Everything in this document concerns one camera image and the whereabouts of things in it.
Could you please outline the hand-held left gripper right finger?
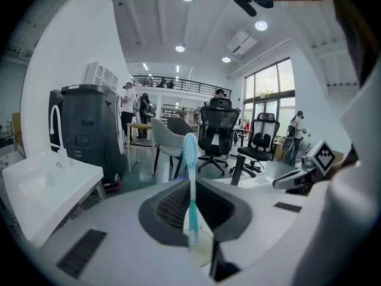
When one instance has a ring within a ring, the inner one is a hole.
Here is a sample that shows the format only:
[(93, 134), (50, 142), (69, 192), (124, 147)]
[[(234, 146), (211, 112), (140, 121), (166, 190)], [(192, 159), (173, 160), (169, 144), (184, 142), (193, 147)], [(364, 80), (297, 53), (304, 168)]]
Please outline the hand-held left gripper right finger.
[(216, 241), (238, 239), (252, 220), (251, 206), (225, 187), (229, 185), (196, 179), (196, 205)]

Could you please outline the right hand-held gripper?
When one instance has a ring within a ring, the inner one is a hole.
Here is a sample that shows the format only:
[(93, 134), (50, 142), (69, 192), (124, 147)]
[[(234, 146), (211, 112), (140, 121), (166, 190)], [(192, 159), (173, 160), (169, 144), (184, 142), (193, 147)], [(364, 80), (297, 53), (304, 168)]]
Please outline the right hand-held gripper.
[(313, 185), (323, 181), (333, 166), (336, 156), (328, 144), (320, 141), (301, 158), (292, 171), (276, 178), (272, 186), (289, 194), (309, 194)]

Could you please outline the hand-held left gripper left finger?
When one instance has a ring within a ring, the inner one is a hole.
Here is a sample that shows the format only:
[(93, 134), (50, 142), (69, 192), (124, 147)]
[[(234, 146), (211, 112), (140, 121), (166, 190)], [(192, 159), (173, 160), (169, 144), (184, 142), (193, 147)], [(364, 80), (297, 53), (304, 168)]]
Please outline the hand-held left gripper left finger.
[(158, 243), (188, 246), (188, 236), (183, 233), (183, 226), (190, 203), (189, 184), (187, 179), (173, 182), (171, 187), (158, 192), (140, 206), (140, 225)]

